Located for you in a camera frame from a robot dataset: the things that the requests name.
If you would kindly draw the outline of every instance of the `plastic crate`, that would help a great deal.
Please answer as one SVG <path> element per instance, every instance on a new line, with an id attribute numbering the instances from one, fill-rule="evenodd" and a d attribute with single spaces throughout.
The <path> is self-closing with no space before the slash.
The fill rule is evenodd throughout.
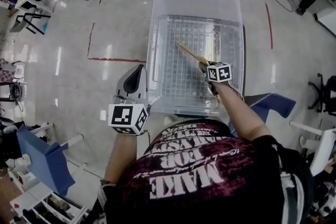
<path id="1" fill-rule="evenodd" d="M 151 111 L 219 116 L 196 59 L 177 41 L 206 59 L 229 63 L 233 85 L 244 86 L 244 37 L 239 0 L 154 0 L 148 56 Z"/>

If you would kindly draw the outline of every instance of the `maroon t-shirt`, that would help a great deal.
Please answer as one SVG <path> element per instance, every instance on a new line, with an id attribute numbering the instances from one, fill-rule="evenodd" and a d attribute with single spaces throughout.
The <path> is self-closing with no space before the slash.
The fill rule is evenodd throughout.
<path id="1" fill-rule="evenodd" d="M 284 195 L 275 144 L 270 135 L 253 142 L 233 137 L 227 125 L 214 120 L 169 127 L 116 187 L 104 188 L 107 220 L 125 207 L 220 207 L 227 219 L 281 220 Z"/>

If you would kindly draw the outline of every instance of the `desk leg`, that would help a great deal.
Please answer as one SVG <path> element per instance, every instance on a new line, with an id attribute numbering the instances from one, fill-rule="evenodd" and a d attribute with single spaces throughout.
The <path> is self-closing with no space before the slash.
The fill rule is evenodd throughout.
<path id="1" fill-rule="evenodd" d="M 301 123 L 297 123 L 295 121 L 289 121 L 289 125 L 295 126 L 297 128 L 300 128 L 300 129 L 303 129 L 303 130 L 306 130 L 308 132 L 311 132 L 311 133 L 314 133 L 314 134 L 318 134 L 318 135 L 322 135 L 322 133 L 323 133 L 322 130 L 315 129 L 315 128 L 303 125 Z"/>
<path id="2" fill-rule="evenodd" d="M 23 8 L 22 6 L 20 6 L 20 7 L 15 6 L 15 8 L 17 8 L 19 10 L 22 10 L 23 12 L 28 12 L 28 10 L 26 8 Z"/>
<path id="3" fill-rule="evenodd" d="M 61 146 L 64 146 L 65 144 L 68 144 L 68 147 L 71 147 L 73 145 L 75 145 L 77 142 L 83 140 L 84 136 L 82 134 L 79 134 L 77 136 L 75 136 L 74 138 L 70 139 L 68 142 L 65 142 L 63 144 L 61 144 Z"/>
<path id="4" fill-rule="evenodd" d="M 37 7 L 44 9 L 45 11 L 49 12 L 49 13 L 53 13 L 54 10 L 47 7 L 46 5 L 41 4 L 40 1 L 36 1 L 36 0 L 27 0 L 28 2 L 32 3 L 33 5 L 36 5 Z"/>
<path id="5" fill-rule="evenodd" d="M 36 133 L 38 133 L 38 132 L 47 130 L 47 129 L 51 128 L 51 127 L 54 127 L 54 124 L 53 124 L 53 123 L 52 123 L 52 124 L 45 125 L 45 126 L 42 126 L 42 127 L 40 127 L 40 128 L 33 129 L 33 130 L 31 130 L 30 132 L 33 133 L 33 134 L 36 134 Z"/>
<path id="6" fill-rule="evenodd" d="M 320 141 L 307 139 L 306 142 L 302 146 L 303 148 L 306 148 L 308 150 L 316 151 L 319 145 L 320 145 Z"/>

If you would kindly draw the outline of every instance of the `black chair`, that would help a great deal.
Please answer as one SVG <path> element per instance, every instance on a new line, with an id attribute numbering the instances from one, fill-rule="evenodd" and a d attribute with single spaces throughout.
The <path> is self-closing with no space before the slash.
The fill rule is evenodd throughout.
<path id="1" fill-rule="evenodd" d="M 320 104 L 320 108 L 317 112 L 322 112 L 323 103 L 325 104 L 325 109 L 323 112 L 328 112 L 329 115 L 336 116 L 336 76 L 331 76 L 327 80 L 327 84 L 323 85 L 323 76 L 318 73 L 317 76 L 321 78 L 320 88 L 314 83 L 308 82 L 308 85 L 312 86 L 318 93 L 316 100 L 313 105 L 309 106 L 308 109 L 313 109 L 317 104 Z"/>
<path id="2" fill-rule="evenodd" d="M 10 33 L 18 33 L 22 31 L 24 28 L 27 28 L 30 32 L 33 34 L 36 34 L 35 31 L 30 29 L 32 27 L 33 29 L 40 32 L 42 35 L 44 35 L 44 32 L 40 29 L 38 29 L 33 23 L 33 19 L 41 19 L 41 18 L 50 18 L 49 15 L 42 15 L 35 13 L 36 8 L 32 7 L 26 12 L 24 15 L 17 15 L 15 19 L 14 26 L 9 30 Z"/>

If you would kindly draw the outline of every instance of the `gray floor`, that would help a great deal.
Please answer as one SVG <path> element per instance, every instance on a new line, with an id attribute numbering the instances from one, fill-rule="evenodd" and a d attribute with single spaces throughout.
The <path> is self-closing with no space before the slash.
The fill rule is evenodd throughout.
<path id="1" fill-rule="evenodd" d="M 290 8 L 286 0 L 279 1 Z M 294 7 L 299 3 L 291 1 Z M 24 76 L 26 94 L 22 113 L 18 107 L 2 104 L 7 116 L 20 119 L 22 115 L 28 124 L 54 123 L 53 136 L 59 142 L 82 133 L 84 141 L 68 150 L 67 156 L 78 163 L 88 163 L 90 169 L 102 174 L 116 136 L 104 114 L 117 80 L 136 63 L 88 58 L 146 61 L 152 3 L 153 0 L 52 0 L 55 11 L 44 36 L 27 30 L 16 38 L 8 34 L 2 57 L 23 62 L 24 73 L 18 76 Z M 270 13 L 273 50 L 265 3 Z M 267 121 L 280 143 L 296 148 L 300 131 L 288 122 L 294 119 L 318 127 L 322 115 L 307 111 L 314 98 L 307 82 L 317 82 L 318 72 L 326 79 L 334 74 L 335 39 L 315 23 L 309 11 L 301 17 L 284 10 L 274 0 L 240 0 L 240 5 L 246 28 L 246 94 L 277 92 L 297 102 L 289 118 L 270 112 Z M 151 114 L 146 128 L 152 137 L 162 129 L 164 116 Z M 139 137 L 139 155 L 147 145 L 148 138 Z"/>

